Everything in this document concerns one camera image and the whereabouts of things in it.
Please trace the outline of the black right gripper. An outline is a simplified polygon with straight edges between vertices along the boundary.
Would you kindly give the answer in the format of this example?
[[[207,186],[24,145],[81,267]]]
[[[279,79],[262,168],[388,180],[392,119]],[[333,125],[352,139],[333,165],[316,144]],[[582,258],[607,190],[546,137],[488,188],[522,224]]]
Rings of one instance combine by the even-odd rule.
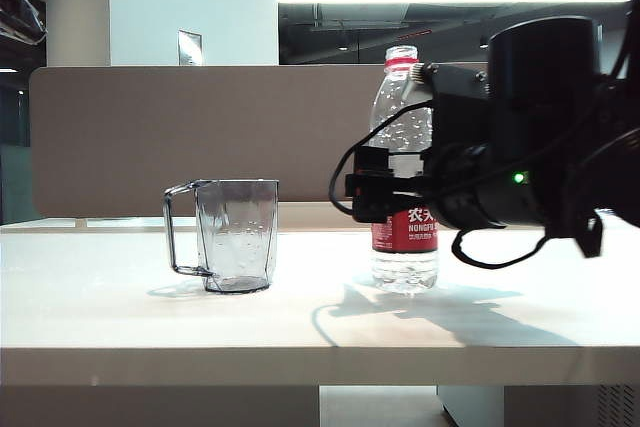
[[[388,149],[355,149],[353,172],[345,179],[351,216],[361,223],[384,223],[395,213],[429,206],[437,220],[457,230],[498,228],[481,205],[478,188],[491,171],[489,103],[462,96],[433,101],[432,144],[424,175],[398,177]]]

